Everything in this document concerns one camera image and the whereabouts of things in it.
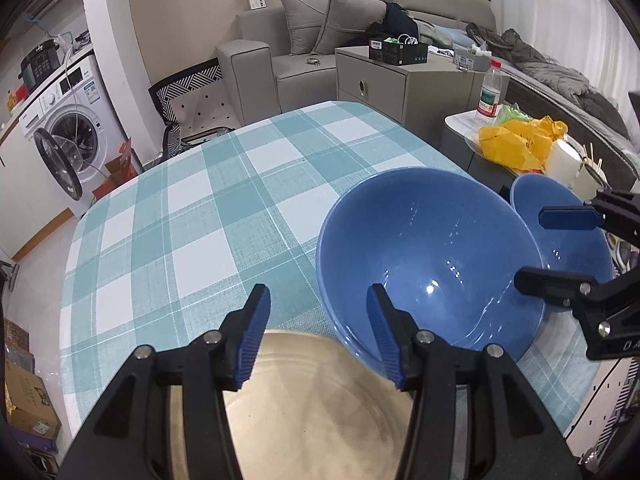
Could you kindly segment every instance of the washing machine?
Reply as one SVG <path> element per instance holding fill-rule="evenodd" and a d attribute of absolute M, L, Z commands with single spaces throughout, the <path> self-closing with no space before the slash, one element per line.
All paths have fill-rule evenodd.
<path fill-rule="evenodd" d="M 23 112 L 20 126 L 69 196 L 69 209 L 80 218 L 94 201 L 92 192 L 108 176 L 105 163 L 120 155 L 127 140 L 95 55 L 89 54 L 63 70 Z M 78 150 L 60 137 L 73 142 Z"/>

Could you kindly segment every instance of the sticker label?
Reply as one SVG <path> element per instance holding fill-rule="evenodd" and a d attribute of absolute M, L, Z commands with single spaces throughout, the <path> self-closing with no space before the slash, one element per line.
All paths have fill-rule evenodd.
<path fill-rule="evenodd" d="M 480 93 L 480 102 L 478 103 L 478 111 L 487 117 L 495 117 L 498 111 L 498 101 L 500 100 L 500 92 L 482 87 Z"/>
<path fill-rule="evenodd" d="M 37 434 L 39 435 L 44 435 L 45 433 L 47 433 L 47 431 L 49 431 L 49 426 L 47 424 L 45 424 L 44 422 L 39 422 L 38 424 L 36 424 L 33 428 L 33 431 L 35 431 Z"/>
<path fill-rule="evenodd" d="M 98 89 L 95 87 L 95 82 L 91 81 L 89 84 L 84 85 L 84 93 L 86 97 L 89 99 L 89 104 L 95 103 L 98 99 L 100 99 L 100 93 Z"/>

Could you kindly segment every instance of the plastic water bottle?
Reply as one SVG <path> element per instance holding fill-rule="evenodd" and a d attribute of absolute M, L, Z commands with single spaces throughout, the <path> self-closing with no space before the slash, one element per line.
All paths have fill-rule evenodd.
<path fill-rule="evenodd" d="M 487 124 L 493 124 L 498 114 L 498 101 L 500 101 L 500 90 L 502 89 L 501 66 L 500 61 L 492 59 L 482 82 L 476 118 Z"/>

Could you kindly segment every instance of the white plate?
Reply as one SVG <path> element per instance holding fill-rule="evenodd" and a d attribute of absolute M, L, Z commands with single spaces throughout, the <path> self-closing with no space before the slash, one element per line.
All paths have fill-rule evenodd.
<path fill-rule="evenodd" d="M 175 441 L 179 393 L 172 392 L 176 479 L 185 478 L 184 442 Z M 412 408 L 407 394 L 337 341 L 288 331 L 265 333 L 251 379 L 225 400 L 245 480 L 393 478 Z"/>

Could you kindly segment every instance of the black box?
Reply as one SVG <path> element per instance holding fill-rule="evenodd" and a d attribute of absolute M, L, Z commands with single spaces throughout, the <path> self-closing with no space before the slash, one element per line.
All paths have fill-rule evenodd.
<path fill-rule="evenodd" d="M 369 40 L 369 59 L 389 65 L 413 65 L 426 63 L 429 45 L 426 43 L 397 44 L 388 41 Z"/>

